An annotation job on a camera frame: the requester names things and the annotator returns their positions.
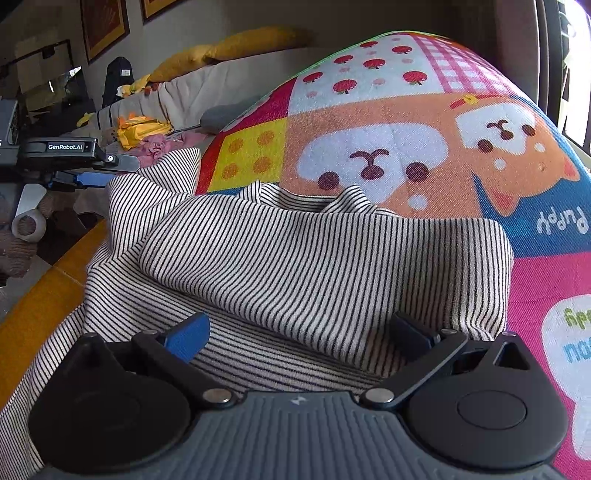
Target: yellow polka dot square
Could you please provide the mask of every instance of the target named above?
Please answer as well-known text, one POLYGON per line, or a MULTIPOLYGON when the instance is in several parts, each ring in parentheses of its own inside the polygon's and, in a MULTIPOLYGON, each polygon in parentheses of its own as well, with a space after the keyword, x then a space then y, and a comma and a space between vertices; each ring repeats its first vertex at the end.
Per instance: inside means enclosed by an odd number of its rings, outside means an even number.
POLYGON ((281 118, 228 135, 207 191, 244 187, 255 180, 279 181, 286 126, 287 118, 281 118))

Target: pink gingham pattern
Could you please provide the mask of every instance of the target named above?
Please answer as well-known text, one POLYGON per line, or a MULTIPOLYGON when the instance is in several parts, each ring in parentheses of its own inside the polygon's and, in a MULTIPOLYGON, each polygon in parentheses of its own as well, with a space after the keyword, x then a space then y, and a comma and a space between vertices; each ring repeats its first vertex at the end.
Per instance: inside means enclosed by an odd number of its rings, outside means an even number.
POLYGON ((519 94, 496 68, 468 50, 438 38, 414 37, 429 59, 446 93, 519 94))

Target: cartoon puppy print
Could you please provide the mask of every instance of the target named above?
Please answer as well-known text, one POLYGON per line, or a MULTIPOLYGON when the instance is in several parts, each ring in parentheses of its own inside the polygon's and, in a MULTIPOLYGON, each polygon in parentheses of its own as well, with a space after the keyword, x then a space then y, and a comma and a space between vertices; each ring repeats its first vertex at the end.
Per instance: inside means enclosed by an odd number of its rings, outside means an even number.
POLYGON ((520 198, 579 179, 529 107, 486 97, 387 98, 289 117, 281 184, 323 195, 359 184, 400 215, 445 218, 482 216, 473 174, 505 216, 520 198))
POLYGON ((456 125, 472 151, 471 169, 497 212, 512 214, 520 198, 546 192, 560 179, 579 180, 546 122, 527 105, 499 98, 479 104, 454 109, 456 125))

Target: black backpack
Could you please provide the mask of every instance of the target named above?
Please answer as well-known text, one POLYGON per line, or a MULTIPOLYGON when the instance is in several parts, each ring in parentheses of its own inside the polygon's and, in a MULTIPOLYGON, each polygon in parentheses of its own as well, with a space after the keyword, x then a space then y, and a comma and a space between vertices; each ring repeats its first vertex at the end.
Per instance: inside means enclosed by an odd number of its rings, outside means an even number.
POLYGON ((117 88, 121 85, 131 85, 134 82, 134 73, 131 63, 125 57, 117 57, 107 67, 105 77, 105 92, 103 93, 103 108, 115 103, 120 98, 117 96, 117 88))

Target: pink cloth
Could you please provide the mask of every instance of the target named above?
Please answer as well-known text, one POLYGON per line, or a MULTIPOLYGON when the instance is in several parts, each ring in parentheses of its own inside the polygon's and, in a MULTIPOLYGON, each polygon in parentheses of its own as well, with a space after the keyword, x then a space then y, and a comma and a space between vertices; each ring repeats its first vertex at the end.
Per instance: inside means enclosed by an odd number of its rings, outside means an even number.
POLYGON ((165 137, 163 134, 149 135, 141 143, 126 153, 138 157, 139 165, 149 167, 172 150, 194 147, 207 138, 207 134, 198 132, 182 132, 178 137, 165 137))

